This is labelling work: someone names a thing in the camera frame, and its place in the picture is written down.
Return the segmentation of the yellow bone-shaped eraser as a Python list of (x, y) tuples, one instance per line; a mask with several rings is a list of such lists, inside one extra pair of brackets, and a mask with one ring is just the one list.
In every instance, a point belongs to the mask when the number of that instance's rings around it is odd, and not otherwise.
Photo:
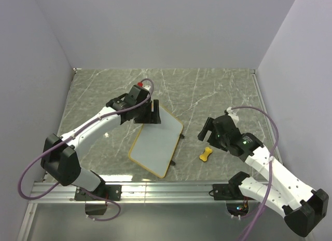
[(208, 161), (208, 157), (212, 154), (213, 150), (210, 147), (205, 147), (202, 154), (199, 155), (199, 159), (203, 162)]

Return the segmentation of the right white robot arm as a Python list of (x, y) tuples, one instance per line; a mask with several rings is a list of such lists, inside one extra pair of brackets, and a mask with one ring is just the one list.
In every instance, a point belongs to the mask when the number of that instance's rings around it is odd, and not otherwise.
[(209, 131), (207, 141), (211, 146), (238, 157), (272, 183), (267, 186), (245, 172), (238, 172), (228, 182), (232, 198), (246, 196), (259, 201), (277, 212), (301, 237), (307, 237), (326, 216), (328, 194), (322, 189), (313, 189), (293, 175), (271, 157), (268, 148), (256, 136), (241, 133), (230, 115), (208, 117), (198, 139), (202, 141)]

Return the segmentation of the yellow framed whiteboard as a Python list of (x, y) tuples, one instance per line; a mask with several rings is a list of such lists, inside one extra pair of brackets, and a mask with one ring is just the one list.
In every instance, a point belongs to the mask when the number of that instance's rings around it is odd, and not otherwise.
[(164, 178), (184, 125), (162, 105), (161, 124), (143, 124), (129, 150), (129, 159), (158, 178)]

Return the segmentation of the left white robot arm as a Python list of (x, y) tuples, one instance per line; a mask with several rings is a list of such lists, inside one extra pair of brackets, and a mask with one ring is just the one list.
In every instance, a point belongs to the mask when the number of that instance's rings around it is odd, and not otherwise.
[(128, 121), (161, 124), (159, 101), (151, 99), (150, 91), (140, 85), (108, 101), (94, 117), (76, 129), (60, 137), (51, 134), (45, 141), (46, 154), (41, 158), (41, 167), (62, 186), (83, 188), (92, 200), (105, 198), (105, 181), (97, 173), (82, 168), (79, 159), (99, 137)]

